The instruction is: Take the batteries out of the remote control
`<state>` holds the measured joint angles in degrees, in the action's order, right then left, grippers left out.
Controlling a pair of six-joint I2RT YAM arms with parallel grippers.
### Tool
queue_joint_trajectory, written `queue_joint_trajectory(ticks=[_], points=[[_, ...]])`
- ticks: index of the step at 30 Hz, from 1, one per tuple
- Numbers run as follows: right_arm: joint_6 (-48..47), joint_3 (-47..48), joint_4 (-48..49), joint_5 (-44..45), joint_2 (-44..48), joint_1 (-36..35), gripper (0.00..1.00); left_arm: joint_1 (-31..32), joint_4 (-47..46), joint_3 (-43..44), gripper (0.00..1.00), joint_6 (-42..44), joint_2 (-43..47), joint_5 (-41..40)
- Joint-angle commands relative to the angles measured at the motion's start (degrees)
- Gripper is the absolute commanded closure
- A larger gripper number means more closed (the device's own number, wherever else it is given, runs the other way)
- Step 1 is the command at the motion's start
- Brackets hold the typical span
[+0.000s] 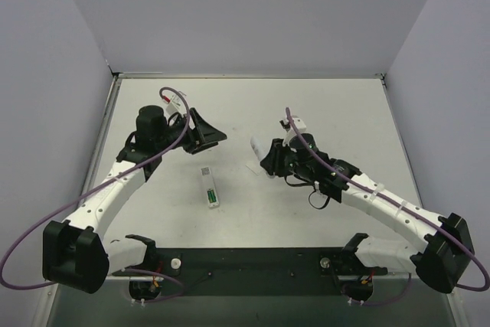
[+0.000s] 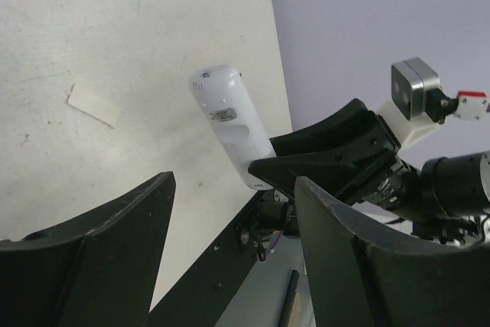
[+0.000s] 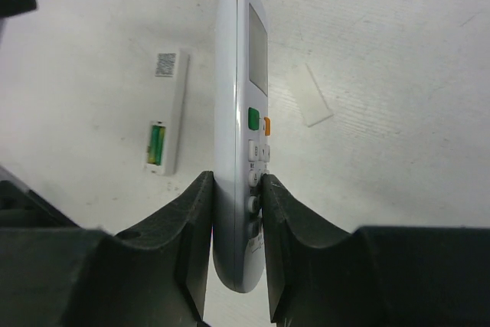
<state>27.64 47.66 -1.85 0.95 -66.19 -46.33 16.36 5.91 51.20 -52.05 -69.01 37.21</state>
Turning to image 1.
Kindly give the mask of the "slim white remote control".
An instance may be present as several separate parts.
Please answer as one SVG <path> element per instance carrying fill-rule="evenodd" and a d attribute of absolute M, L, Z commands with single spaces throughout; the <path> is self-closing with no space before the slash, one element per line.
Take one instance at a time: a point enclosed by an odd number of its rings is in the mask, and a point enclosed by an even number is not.
<path fill-rule="evenodd" d="M 209 166 L 200 168 L 200 174 L 207 206 L 210 209 L 218 208 L 220 206 L 220 201 L 211 168 Z"/>

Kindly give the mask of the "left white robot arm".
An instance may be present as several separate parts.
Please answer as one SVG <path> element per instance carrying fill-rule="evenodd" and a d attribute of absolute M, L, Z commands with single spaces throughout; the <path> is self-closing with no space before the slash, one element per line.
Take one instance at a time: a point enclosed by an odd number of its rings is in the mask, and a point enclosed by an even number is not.
<path fill-rule="evenodd" d="M 82 205 L 43 231 L 42 273 L 46 280 L 95 293 L 106 277 L 132 267 L 140 274 L 159 269 L 155 241 L 134 234 L 103 242 L 130 197 L 152 176 L 162 155 L 182 148 L 197 154 L 227 139 L 197 112 L 178 113 L 169 123 L 160 106 L 139 110 L 136 129 L 116 157 L 108 175 Z"/>

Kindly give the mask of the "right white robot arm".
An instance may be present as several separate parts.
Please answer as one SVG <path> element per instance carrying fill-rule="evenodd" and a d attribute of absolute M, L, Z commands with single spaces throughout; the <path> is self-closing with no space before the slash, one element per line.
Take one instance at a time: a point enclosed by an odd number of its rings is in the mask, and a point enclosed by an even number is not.
<path fill-rule="evenodd" d="M 463 217 L 444 217 L 397 197 L 352 164 L 318 150 L 309 133 L 288 143 L 274 139 L 269 150 L 255 139 L 250 145 L 269 176 L 294 176 L 328 200 L 357 209 L 401 236 L 400 241 L 360 236 L 354 255 L 364 267 L 414 272 L 440 293 L 451 293 L 457 286 L 475 252 Z"/>

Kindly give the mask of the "slim remote battery cover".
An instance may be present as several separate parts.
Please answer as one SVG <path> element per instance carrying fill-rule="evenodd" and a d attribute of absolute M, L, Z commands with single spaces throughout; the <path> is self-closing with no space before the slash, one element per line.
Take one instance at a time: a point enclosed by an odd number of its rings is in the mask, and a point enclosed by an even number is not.
<path fill-rule="evenodd" d="M 247 163 L 246 167 L 255 175 L 260 175 L 261 173 L 261 168 L 257 167 L 253 163 Z"/>

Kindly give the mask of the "wide white remote with display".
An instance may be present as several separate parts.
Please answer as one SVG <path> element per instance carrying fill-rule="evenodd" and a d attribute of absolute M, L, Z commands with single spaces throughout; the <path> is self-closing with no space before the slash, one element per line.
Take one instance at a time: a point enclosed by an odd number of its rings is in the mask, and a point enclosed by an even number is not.
<path fill-rule="evenodd" d="M 254 155 L 257 158 L 258 167 L 266 174 L 268 178 L 273 178 L 272 175 L 268 173 L 268 171 L 262 166 L 262 161 L 266 158 L 267 152 L 263 147 L 263 144 L 257 137 L 251 136 L 250 138 L 250 146 L 253 150 Z"/>

